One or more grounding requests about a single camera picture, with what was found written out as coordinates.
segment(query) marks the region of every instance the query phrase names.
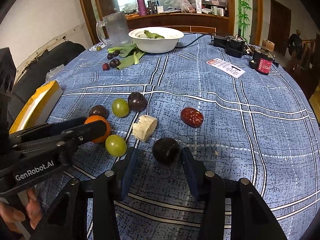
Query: pink label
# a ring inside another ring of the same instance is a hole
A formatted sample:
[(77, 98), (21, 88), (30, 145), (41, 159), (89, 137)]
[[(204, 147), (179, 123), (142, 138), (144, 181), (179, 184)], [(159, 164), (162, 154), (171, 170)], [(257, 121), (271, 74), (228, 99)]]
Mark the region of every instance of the pink label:
[(261, 58), (258, 65), (258, 70), (268, 74), (270, 72), (271, 65), (272, 61), (268, 61), (266, 59)]

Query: clear plastic jug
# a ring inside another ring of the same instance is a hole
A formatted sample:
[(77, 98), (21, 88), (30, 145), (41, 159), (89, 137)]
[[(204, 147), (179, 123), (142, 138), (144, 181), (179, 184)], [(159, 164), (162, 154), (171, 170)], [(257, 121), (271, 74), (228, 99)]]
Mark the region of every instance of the clear plastic jug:
[[(110, 41), (102, 37), (102, 26), (106, 27)], [(96, 30), (99, 40), (106, 46), (111, 44), (113, 47), (120, 47), (132, 42), (128, 35), (129, 29), (124, 11), (103, 17), (103, 21), (97, 23)]]

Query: white tube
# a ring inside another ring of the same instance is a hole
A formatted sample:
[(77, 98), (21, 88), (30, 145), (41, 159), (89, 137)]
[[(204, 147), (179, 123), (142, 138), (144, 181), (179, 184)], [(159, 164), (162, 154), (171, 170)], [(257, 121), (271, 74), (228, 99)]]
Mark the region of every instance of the white tube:
[(202, 13), (202, 0), (196, 0), (196, 11)]

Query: brown door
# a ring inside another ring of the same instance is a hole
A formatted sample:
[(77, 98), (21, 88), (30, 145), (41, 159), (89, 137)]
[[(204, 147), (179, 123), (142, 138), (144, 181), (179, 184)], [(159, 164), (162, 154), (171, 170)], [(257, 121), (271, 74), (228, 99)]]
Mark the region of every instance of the brown door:
[(275, 51), (283, 56), (287, 51), (290, 36), (291, 10), (281, 3), (271, 0), (268, 40), (275, 44)]

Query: bowl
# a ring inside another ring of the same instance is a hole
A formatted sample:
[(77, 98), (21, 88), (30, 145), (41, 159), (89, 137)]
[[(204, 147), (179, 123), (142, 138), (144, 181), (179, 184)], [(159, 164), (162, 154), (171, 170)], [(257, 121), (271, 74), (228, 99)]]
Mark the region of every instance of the bowl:
[[(143, 31), (150, 31), (164, 36), (164, 39), (149, 39)], [(165, 28), (165, 27), (146, 27), (133, 30), (129, 32), (129, 36), (132, 38), (133, 43), (137, 44), (137, 47), (145, 52), (149, 53), (165, 53), (173, 50), (177, 45), (178, 40), (184, 36), (181, 31)]]

